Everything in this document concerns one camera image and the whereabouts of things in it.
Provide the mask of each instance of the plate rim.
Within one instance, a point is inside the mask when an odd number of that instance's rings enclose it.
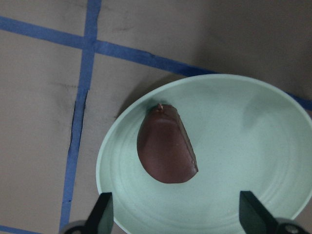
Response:
[[[162,86],[159,86],[157,88],[155,88],[154,90],[146,93],[145,95],[143,95],[142,97],[140,97],[139,99],[137,99],[135,102],[133,102],[131,105],[129,105],[118,117],[117,119],[114,121],[114,123],[111,125],[111,127],[109,128],[109,130],[107,131],[107,133],[105,134],[105,137],[102,141],[101,147],[98,151],[98,155],[97,155],[97,162],[96,162],[96,184],[97,184],[97,191],[99,194],[101,194],[103,191],[101,189],[100,186],[100,176],[99,176],[99,170],[100,170],[100,165],[101,165],[101,160],[102,160],[102,153],[103,150],[107,144],[107,141],[109,140],[112,132],[115,130],[115,128],[118,126],[118,124],[124,119],[124,117],[131,112],[138,104],[140,104],[141,102],[143,102],[144,100],[148,99],[149,97],[153,96],[154,94],[160,92],[160,91],[164,91],[166,89],[169,89],[171,87],[183,84],[183,83],[187,83],[187,82],[192,82],[192,80],[196,79],[196,80],[201,80],[201,79],[236,79],[239,81],[246,81],[246,82],[250,82],[256,85],[260,85],[262,87],[268,88],[271,91],[281,95],[283,98],[285,98],[287,101],[289,101],[289,103],[291,103],[298,111],[299,113],[301,113],[303,115],[303,117],[305,118],[306,122],[308,123],[308,125],[310,126],[310,130],[312,131],[312,119],[310,118],[310,116],[308,115],[308,113],[305,111],[305,109],[296,101],[294,100],[290,95],[288,95],[286,92],[284,92],[283,90],[277,88],[276,86],[269,84],[267,82],[255,79],[255,78],[251,78],[251,77],[247,77],[247,76],[241,76],[241,75],[233,75],[233,74],[204,74],[204,75],[197,75],[197,76],[191,76],[191,77],[186,77],[186,78],[182,78],[182,79],[178,79],[175,81],[172,81],[170,83],[164,84]],[[307,206],[308,202],[310,201],[310,199],[312,198],[312,187],[310,188],[310,193],[307,196],[307,198],[305,199],[305,201],[303,202],[303,204],[300,206],[300,208],[298,209],[298,211],[292,216],[292,219],[295,219],[302,211],[303,209]],[[131,232],[129,232],[120,222],[118,219],[115,218],[114,216],[114,222],[121,227],[121,229],[123,229],[127,234],[131,234]]]

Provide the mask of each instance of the metal part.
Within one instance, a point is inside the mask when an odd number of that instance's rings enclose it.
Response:
[[[293,225],[286,225],[285,230],[291,234],[298,234],[299,233],[299,230]]]
[[[240,192],[239,221],[246,234],[309,234],[292,220],[278,223],[251,191]]]
[[[112,193],[102,193],[84,225],[68,229],[65,234],[110,234],[114,223]]]

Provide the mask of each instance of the gray floor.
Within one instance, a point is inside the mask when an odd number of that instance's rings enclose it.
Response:
[[[0,16],[84,34],[87,0],[0,5]],[[98,40],[257,78],[312,100],[311,1],[103,0],[97,22]],[[0,59],[0,225],[55,234],[81,50],[0,30]],[[98,197],[97,154],[116,116],[148,91],[183,77],[95,55],[70,221],[85,219]],[[312,201],[297,218],[309,232],[311,214]],[[114,225],[113,233],[124,232]]]

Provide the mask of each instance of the ceramic plate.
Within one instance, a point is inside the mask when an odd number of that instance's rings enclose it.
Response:
[[[164,184],[143,169],[137,134],[157,103],[177,108],[199,172]],[[146,94],[107,133],[97,158],[99,193],[113,192],[115,222],[131,234],[242,234],[239,192],[276,217],[295,218],[312,195],[312,122],[291,97],[235,75],[181,79]]]

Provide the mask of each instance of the tape line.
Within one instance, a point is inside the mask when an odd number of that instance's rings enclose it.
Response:
[[[3,16],[0,16],[0,29],[74,48],[83,49],[84,47],[84,38],[81,36],[25,23],[15,19],[9,19]]]
[[[146,51],[116,45],[105,41],[97,40],[95,48],[96,53],[102,55],[107,55],[119,59],[125,59],[128,61],[140,63],[146,66],[158,68],[161,70],[165,70],[175,74],[180,74],[187,77],[216,73],[203,68],[174,61],[172,59],[156,56]]]
[[[26,231],[23,229],[11,228],[7,226],[3,226],[3,225],[0,225],[0,231],[7,232],[7,233],[15,233],[15,234],[40,234],[40,233],[31,232],[31,231]]]
[[[302,106],[303,109],[312,111],[312,100],[306,100],[290,93],[287,94],[295,99]]]
[[[91,85],[94,63],[94,44],[97,39],[97,20],[101,7],[101,0],[88,0],[87,16],[84,30],[84,49],[82,50],[80,77],[72,122],[71,143],[68,150],[63,200],[61,207],[59,230],[69,222],[71,202],[73,199],[76,168],[83,125],[83,115],[88,90]]]

